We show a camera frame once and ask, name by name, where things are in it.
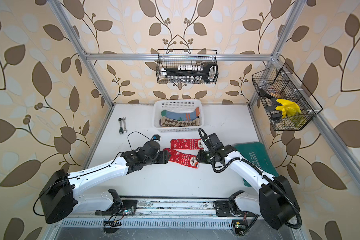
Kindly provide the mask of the red christmas sock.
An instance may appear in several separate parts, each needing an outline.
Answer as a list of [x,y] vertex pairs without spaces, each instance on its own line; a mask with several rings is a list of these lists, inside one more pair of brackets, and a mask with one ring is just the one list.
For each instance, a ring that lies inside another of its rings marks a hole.
[[169,162],[177,163],[182,166],[189,168],[197,169],[199,167],[199,162],[197,157],[191,154],[181,153],[177,150],[166,148],[165,151],[168,151],[171,155]]
[[171,149],[174,150],[202,150],[204,148],[201,139],[172,139]]

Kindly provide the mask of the brown argyle sock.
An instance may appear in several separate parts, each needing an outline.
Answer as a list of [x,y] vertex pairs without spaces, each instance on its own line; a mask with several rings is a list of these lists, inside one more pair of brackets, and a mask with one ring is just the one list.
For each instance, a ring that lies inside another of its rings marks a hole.
[[167,117],[161,117],[161,119],[159,120],[159,125],[162,128],[195,127],[200,126],[201,121],[200,118],[196,118],[192,121],[180,121],[169,119]]

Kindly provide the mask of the blue striped sock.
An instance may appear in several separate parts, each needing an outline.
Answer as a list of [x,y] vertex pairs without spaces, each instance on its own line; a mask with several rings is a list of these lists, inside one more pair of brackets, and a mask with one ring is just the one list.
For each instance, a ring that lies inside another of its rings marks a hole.
[[177,121],[193,121],[198,118],[200,115],[200,109],[197,107],[191,113],[175,113],[167,110],[163,110],[161,112],[162,117],[166,117],[168,119],[177,120]]

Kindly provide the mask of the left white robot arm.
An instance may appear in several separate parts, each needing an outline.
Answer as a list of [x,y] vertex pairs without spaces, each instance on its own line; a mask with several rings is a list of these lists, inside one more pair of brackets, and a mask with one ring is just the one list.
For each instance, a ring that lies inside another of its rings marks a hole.
[[109,190],[104,194],[84,197],[83,193],[108,180],[140,171],[148,165],[164,165],[169,162],[169,151],[161,150],[159,143],[148,141],[142,147],[126,151],[113,160],[78,172],[58,170],[50,177],[39,193],[42,216],[47,224],[57,223],[72,213],[98,211],[113,215],[118,194]]

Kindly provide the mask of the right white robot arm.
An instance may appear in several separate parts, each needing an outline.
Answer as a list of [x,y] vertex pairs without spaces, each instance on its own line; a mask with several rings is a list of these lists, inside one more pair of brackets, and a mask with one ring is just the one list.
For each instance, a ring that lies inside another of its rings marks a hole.
[[289,181],[282,175],[274,176],[246,159],[235,147],[223,145],[216,134],[207,135],[199,128],[203,149],[197,160],[210,164],[216,174],[230,169],[251,185],[256,191],[250,195],[237,191],[228,198],[225,210],[233,216],[250,212],[262,217],[275,230],[282,226],[300,229],[303,221],[300,206]]

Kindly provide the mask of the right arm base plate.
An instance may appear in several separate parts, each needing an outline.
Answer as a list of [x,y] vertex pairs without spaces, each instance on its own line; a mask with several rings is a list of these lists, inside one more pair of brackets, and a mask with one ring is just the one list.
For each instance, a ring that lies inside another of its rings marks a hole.
[[233,204],[233,201],[218,200],[213,202],[213,208],[216,210],[217,217],[254,217],[250,212],[244,212]]

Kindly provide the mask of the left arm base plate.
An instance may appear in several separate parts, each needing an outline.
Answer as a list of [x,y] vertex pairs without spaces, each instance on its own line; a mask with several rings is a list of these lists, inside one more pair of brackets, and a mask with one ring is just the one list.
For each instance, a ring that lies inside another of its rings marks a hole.
[[137,208],[137,200],[121,200],[113,203],[113,205],[106,211],[96,210],[96,216],[121,216],[133,215]]

